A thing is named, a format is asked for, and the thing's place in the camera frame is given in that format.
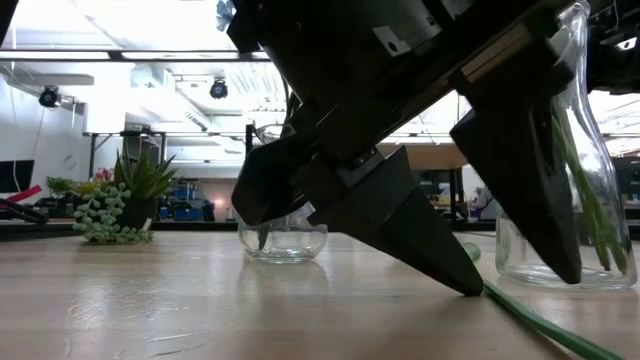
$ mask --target robotic arm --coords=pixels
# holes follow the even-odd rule
[[[539,144],[548,139],[516,121],[524,109],[498,106],[504,94],[524,104],[559,92],[571,79],[548,38],[557,31],[557,14],[573,1],[234,3],[227,33],[235,45],[241,52],[263,48],[302,103],[290,119],[292,135],[247,157],[232,195],[247,223],[284,216],[308,201],[316,209],[312,224],[349,234],[465,295],[480,294],[480,275],[414,183],[405,149],[386,159],[376,149],[455,88],[475,112],[452,130],[454,141],[543,260],[566,282],[580,281],[575,241],[548,240],[566,239],[572,222],[541,215],[571,206],[554,193],[568,184],[554,171],[541,173],[536,163]],[[603,31],[603,37],[613,35]],[[615,85],[603,78],[610,79],[594,76],[593,87]],[[526,90],[514,88],[523,82],[530,84]],[[495,166],[496,148],[473,136],[506,131],[525,139],[496,138],[496,146],[513,154],[509,169]],[[521,185],[487,175],[504,171],[529,179],[529,193],[522,196]],[[525,219],[519,214],[525,203],[542,212]]]

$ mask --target red object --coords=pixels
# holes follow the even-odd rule
[[[18,202],[32,197],[33,195],[42,191],[40,185],[36,185],[30,189],[27,189],[19,194],[11,195],[7,198],[9,201]],[[6,206],[0,205],[0,209],[4,209]]]

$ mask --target computer monitor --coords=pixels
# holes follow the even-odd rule
[[[31,186],[34,164],[34,160],[0,161],[0,193],[18,193],[27,190]]]

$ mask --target security camera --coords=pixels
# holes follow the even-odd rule
[[[227,90],[227,85],[223,79],[216,79],[211,86],[211,90],[209,90],[209,94],[214,99],[222,99],[226,98],[229,95],[229,91]]]
[[[55,109],[60,107],[60,103],[62,102],[62,96],[58,93],[57,86],[45,86],[44,91],[40,94],[40,98],[38,99],[40,105]]]

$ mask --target pink flower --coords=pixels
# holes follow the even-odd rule
[[[96,175],[93,178],[95,181],[112,181],[113,180],[113,169],[98,169]]]

